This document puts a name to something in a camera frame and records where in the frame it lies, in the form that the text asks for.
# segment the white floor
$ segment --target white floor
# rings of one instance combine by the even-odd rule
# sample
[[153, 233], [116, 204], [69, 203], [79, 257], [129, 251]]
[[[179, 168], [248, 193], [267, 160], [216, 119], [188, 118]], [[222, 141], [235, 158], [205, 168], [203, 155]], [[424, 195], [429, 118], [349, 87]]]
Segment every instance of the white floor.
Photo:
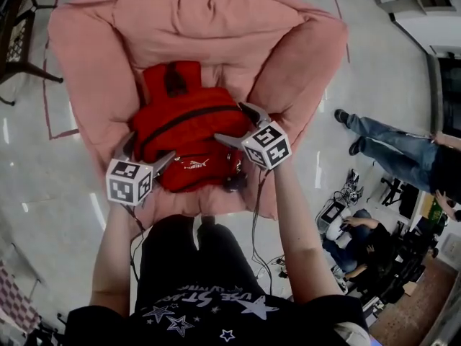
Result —
[[[50, 4], [54, 0], [39, 1]], [[335, 0], [307, 1], [339, 15]], [[362, 176], [370, 170], [370, 160], [348, 155], [354, 135], [334, 120], [336, 108], [414, 133], [429, 130], [429, 79], [424, 54], [374, 0], [338, 0], [338, 5], [350, 29], [350, 62], [344, 58], [295, 157], [313, 215], [334, 190], [342, 187], [348, 169], [355, 168]], [[49, 72], [58, 75], [53, 54], [45, 49], [49, 16], [48, 11], [37, 12], [30, 60], [41, 66], [46, 57]], [[56, 309], [68, 311], [84, 306], [89, 300], [107, 203], [79, 136], [50, 140], [50, 134], [53, 138], [75, 127], [65, 85], [47, 81], [49, 130], [42, 80], [16, 76], [0, 86], [0, 94], [17, 100], [16, 107], [0, 104], [1, 231], [8, 232], [45, 280], [42, 291], [49, 301], [43, 303], [35, 300], [40, 296], [35, 296], [34, 300], [40, 302], [39, 311], [52, 314]], [[321, 175], [316, 185], [318, 167]], [[367, 197], [372, 183], [365, 186]], [[218, 222], [232, 229], [250, 257], [251, 214], [220, 216]], [[256, 245], [266, 260], [282, 253], [277, 222], [261, 218], [256, 235]], [[255, 272], [259, 270], [258, 265], [251, 265]], [[288, 296], [287, 280], [276, 273], [275, 277], [274, 294]], [[267, 278], [263, 273], [261, 284], [266, 289]]]

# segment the person's arm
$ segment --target person's arm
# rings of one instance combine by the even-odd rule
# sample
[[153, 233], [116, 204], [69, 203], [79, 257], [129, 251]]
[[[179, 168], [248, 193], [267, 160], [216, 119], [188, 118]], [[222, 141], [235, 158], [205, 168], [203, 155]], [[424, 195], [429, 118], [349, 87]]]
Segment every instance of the person's arm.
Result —
[[295, 302], [341, 295], [291, 159], [276, 167], [274, 176], [280, 237]]
[[359, 265], [357, 268], [355, 268], [351, 272], [346, 273], [344, 275], [344, 278], [347, 279], [347, 280], [350, 280], [351, 278], [354, 278], [354, 277], [358, 276], [359, 274], [363, 273], [366, 269], [367, 269], [366, 264]]
[[130, 216], [120, 205], [110, 208], [93, 272], [90, 305], [130, 315]]
[[449, 216], [450, 219], [457, 221], [456, 216], [455, 216], [455, 210], [448, 205], [448, 198], [445, 195], [445, 193], [442, 195], [440, 191], [435, 192], [435, 198], [440, 205], [440, 208]]
[[432, 140], [437, 145], [447, 146], [461, 151], [461, 140], [459, 138], [445, 135], [442, 132], [437, 132], [436, 135], [432, 137]]
[[349, 224], [350, 226], [367, 226], [369, 229], [376, 229], [377, 225], [380, 223], [373, 218], [356, 218], [354, 216], [348, 216], [344, 219], [344, 223]]

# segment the star print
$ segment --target star print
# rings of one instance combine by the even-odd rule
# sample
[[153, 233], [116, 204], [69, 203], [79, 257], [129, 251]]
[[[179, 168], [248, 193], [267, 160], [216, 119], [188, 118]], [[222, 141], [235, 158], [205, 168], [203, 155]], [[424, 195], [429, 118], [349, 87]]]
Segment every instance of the star print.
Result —
[[225, 331], [223, 329], [223, 334], [219, 336], [219, 338], [222, 338], [224, 339], [226, 342], [229, 342], [230, 340], [233, 340], [234, 338], [236, 338], [233, 334], [232, 334], [233, 331]]
[[266, 296], [261, 296], [258, 298], [256, 301], [253, 303], [250, 301], [243, 301], [243, 300], [237, 300], [238, 303], [242, 304], [243, 306], [246, 307], [245, 310], [242, 311], [242, 314], [245, 313], [253, 313], [259, 316], [262, 320], [267, 319], [267, 312], [268, 311], [277, 311], [279, 308], [272, 308], [270, 306], [266, 306]]
[[163, 308], [158, 308], [153, 306], [153, 310], [143, 316], [155, 316], [157, 324], [160, 323], [161, 318], [163, 315], [174, 315], [173, 311], [167, 310], [168, 306], [164, 306]]
[[182, 316], [181, 318], [179, 319], [175, 319], [171, 316], [167, 316], [166, 317], [170, 322], [171, 324], [169, 325], [169, 327], [166, 329], [167, 331], [178, 331], [178, 333], [181, 335], [181, 337], [184, 337], [185, 333], [186, 333], [186, 329], [189, 329], [189, 328], [194, 328], [194, 326], [192, 324], [189, 324], [186, 322], [186, 316]]

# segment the red backpack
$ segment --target red backpack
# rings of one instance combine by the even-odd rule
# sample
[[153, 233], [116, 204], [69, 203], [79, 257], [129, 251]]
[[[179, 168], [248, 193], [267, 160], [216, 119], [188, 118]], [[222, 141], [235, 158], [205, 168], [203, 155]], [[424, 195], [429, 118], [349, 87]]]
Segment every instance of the red backpack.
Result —
[[236, 176], [243, 154], [213, 137], [241, 137], [250, 127], [228, 91], [203, 88], [197, 62], [160, 64], [143, 76], [151, 102], [133, 118], [136, 160], [153, 163], [175, 151], [175, 160], [157, 179], [171, 192], [224, 185]]

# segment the hand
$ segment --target hand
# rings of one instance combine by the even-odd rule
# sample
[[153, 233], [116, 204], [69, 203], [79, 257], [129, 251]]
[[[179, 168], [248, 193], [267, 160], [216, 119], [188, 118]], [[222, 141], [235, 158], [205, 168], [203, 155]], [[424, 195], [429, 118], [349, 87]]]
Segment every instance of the hand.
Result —
[[442, 195], [440, 191], [435, 192], [435, 198], [442, 209], [445, 209], [448, 206], [447, 195], [444, 192]]
[[352, 227], [360, 226], [360, 222], [358, 221], [358, 219], [354, 218], [353, 216], [348, 216], [347, 218], [345, 218], [344, 223], [349, 224]]
[[445, 135], [440, 131], [435, 133], [434, 135], [431, 135], [431, 140], [437, 145], [444, 145], [446, 143]]

